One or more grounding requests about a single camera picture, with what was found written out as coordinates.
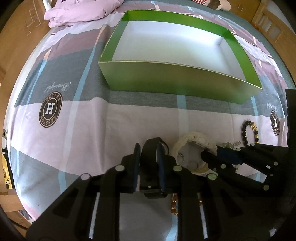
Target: bed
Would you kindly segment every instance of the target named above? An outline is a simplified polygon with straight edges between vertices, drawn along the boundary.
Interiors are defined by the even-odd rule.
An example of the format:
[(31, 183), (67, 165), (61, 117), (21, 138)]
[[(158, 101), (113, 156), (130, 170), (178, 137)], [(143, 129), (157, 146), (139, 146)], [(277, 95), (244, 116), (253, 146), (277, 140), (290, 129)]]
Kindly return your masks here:
[[(111, 91), (99, 56), (115, 26), (129, 9), (155, 9), (194, 15), (228, 28), (245, 49), (263, 90), (244, 104), (163, 93)], [(242, 145), (241, 126), (254, 121), (260, 143), (287, 146), (284, 90), (295, 88), (268, 41), (247, 21), (192, 1), (125, 1), (107, 17), (52, 29), (26, 63), (14, 87), (5, 118), (9, 161), (18, 196), (33, 219), (81, 174), (100, 175), (120, 163), (147, 139), (160, 136), (169, 146), (190, 131), (216, 144)], [(39, 111), (47, 96), (62, 94), (53, 125), (45, 128)], [(271, 112), (279, 119), (274, 133)], [(247, 132), (252, 141), (251, 132)], [(260, 181), (260, 173), (239, 172)], [(176, 217), (170, 198), (122, 195), (121, 240), (174, 240)]]

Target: pink pillow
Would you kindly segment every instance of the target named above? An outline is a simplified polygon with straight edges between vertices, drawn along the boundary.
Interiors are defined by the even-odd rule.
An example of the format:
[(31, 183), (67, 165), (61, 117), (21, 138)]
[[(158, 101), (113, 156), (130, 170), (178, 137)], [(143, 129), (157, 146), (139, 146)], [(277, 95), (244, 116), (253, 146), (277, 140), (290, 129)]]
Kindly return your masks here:
[(97, 20), (109, 15), (124, 0), (58, 0), (55, 7), (44, 14), (49, 27)]

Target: plush toy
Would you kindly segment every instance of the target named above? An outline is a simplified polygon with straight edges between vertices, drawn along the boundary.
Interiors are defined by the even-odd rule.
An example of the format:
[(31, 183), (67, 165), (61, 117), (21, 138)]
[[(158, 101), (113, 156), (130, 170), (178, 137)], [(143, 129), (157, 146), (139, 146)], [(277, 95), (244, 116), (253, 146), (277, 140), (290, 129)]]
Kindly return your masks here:
[(193, 2), (201, 5), (208, 6), (215, 10), (229, 11), (231, 9), (230, 3), (227, 0), (192, 0)]

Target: wooden cabinet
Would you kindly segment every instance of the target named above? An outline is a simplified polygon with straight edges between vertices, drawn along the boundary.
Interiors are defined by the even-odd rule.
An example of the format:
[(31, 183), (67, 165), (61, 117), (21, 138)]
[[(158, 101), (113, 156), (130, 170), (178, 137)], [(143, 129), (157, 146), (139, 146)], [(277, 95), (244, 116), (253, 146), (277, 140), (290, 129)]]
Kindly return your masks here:
[(260, 5), (259, 0), (228, 0), (231, 12), (251, 22)]

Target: green box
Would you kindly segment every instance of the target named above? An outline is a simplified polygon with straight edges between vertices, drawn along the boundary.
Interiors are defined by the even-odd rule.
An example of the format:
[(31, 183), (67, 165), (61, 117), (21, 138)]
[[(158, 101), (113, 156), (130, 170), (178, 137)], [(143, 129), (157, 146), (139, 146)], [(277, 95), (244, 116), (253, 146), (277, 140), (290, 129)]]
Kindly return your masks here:
[(232, 33), (180, 13), (129, 10), (99, 66), (110, 89), (189, 95), (244, 103), (262, 90)]

